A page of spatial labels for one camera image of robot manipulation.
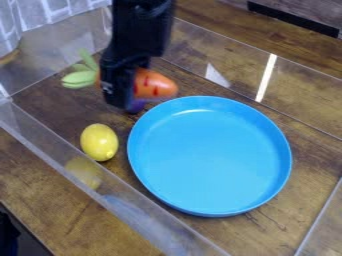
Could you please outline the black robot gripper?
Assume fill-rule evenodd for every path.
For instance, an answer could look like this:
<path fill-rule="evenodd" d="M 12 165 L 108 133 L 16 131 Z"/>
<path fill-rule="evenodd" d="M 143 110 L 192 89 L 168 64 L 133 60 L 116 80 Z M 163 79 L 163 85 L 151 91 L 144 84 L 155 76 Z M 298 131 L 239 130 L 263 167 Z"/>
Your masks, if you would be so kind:
<path fill-rule="evenodd" d="M 107 104 L 128 109 L 136 68 L 147 68 L 167 49 L 175 0 L 112 0 L 112 35 L 100 58 L 100 87 Z"/>

